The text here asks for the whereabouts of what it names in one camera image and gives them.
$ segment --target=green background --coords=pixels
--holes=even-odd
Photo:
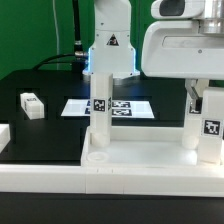
[[[137,48],[138,69],[144,33],[153,22],[150,17],[152,1],[130,0],[131,42]],[[94,0],[79,0],[81,37],[85,50],[94,41],[93,4]],[[43,59],[57,54],[51,0],[0,0],[0,5],[0,79],[11,71],[30,69]],[[72,0],[56,0],[56,8],[61,53],[71,53],[74,43]]]

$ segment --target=white paper sheet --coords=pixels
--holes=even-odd
[[[68,100],[61,114],[63,117],[90,116],[89,100]],[[155,118],[148,101],[114,100],[112,117],[122,118]]]

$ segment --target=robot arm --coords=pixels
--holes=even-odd
[[[89,65],[84,78],[91,74],[113,73],[114,83],[138,77],[135,49],[130,43],[131,5],[129,0],[95,0],[95,41],[89,49]]]
[[[186,79],[182,145],[197,150],[198,164],[220,164],[224,90],[208,87],[208,81],[200,94],[195,88],[197,79],[224,80],[224,2],[157,0],[152,15],[169,21],[148,28],[142,70],[147,76]]]

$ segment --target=warning label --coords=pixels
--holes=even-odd
[[[117,38],[115,37],[114,34],[112,35],[112,37],[108,41],[107,45],[109,45],[109,46],[119,46]]]

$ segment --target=black tabletop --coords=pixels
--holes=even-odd
[[[46,118],[29,120],[20,94],[34,92]],[[0,123],[12,140],[0,163],[79,165],[87,117],[61,117],[68,99],[88,99],[90,86],[65,71],[15,71],[0,81]],[[146,79],[114,87],[114,99],[148,100],[155,119],[113,119],[113,125],[183,126],[186,92],[178,79]],[[0,193],[1,224],[221,224],[224,200],[197,197]]]
[[[30,120],[20,94],[33,92],[45,105],[45,119]],[[79,165],[89,117],[61,117],[68,99],[89,99],[90,84],[67,71],[15,71],[0,81],[0,123],[9,123],[12,140],[1,163]],[[113,119],[113,125],[183,126],[184,80],[144,79],[115,86],[113,98],[149,101],[155,119]]]

